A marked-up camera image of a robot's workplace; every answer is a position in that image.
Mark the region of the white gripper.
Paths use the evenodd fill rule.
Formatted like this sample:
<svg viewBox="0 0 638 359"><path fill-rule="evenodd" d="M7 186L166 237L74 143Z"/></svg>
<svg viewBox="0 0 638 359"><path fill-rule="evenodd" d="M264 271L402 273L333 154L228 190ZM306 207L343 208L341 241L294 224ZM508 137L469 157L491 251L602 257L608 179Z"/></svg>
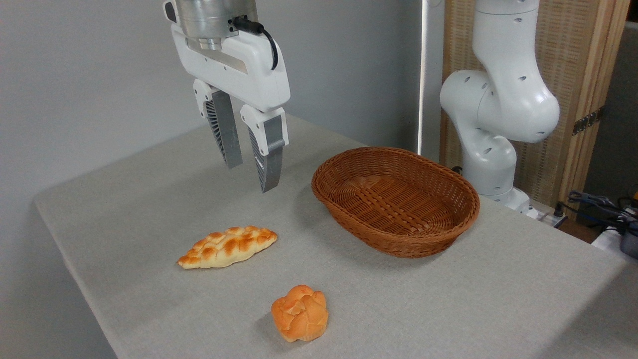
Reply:
<svg viewBox="0 0 638 359"><path fill-rule="evenodd" d="M223 39L221 50L198 48L194 39L185 37L175 23L171 31L182 65L197 78L193 89L200 114L209 122L228 168L242 164L229 96L232 95L246 103L241 116L249 129L262 193L276 187L280 181L283 148L289 144L285 111L278 108L290 99L283 58L280 57L278 66L272 70L273 55L268 39L245 31Z"/></svg>

